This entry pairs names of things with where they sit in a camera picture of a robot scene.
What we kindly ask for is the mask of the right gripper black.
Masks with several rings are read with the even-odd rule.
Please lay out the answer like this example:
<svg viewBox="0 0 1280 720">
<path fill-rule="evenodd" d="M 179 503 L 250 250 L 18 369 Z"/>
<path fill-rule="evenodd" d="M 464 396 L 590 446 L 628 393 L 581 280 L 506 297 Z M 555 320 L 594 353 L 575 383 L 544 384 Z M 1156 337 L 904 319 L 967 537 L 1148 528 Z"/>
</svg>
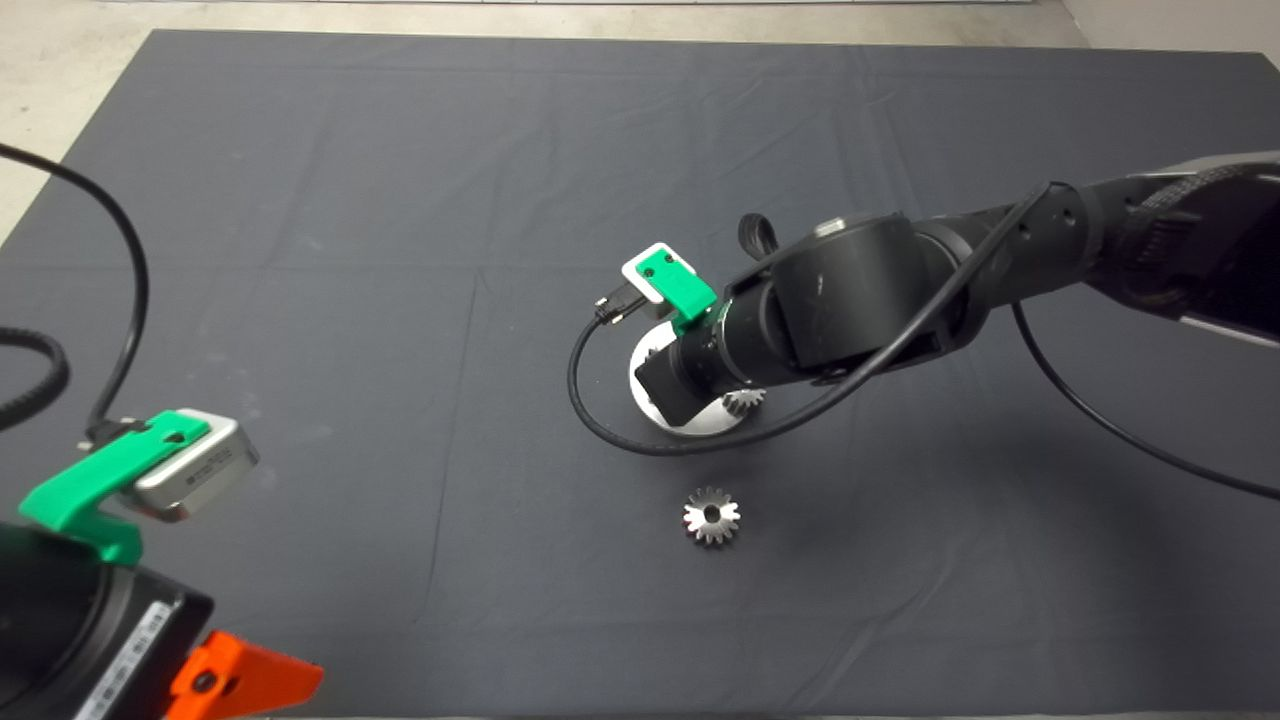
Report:
<svg viewBox="0 0 1280 720">
<path fill-rule="evenodd" d="M 635 379 L 671 427 L 689 424 L 716 400 L 710 389 L 689 370 L 680 340 L 673 340 L 646 356 L 635 370 Z"/>
</svg>

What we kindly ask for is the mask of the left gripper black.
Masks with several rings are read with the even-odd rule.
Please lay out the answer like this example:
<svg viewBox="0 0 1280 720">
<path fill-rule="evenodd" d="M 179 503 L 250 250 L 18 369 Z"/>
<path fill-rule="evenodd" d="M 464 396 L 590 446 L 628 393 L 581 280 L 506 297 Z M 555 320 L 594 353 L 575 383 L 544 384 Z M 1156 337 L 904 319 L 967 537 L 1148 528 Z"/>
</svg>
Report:
<svg viewBox="0 0 1280 720">
<path fill-rule="evenodd" d="M 315 696 L 325 676 L 316 664 L 220 630 L 192 650 L 211 616 L 201 591 L 145 568 L 109 568 L 60 674 L 60 716 L 237 719 Z"/>
</svg>

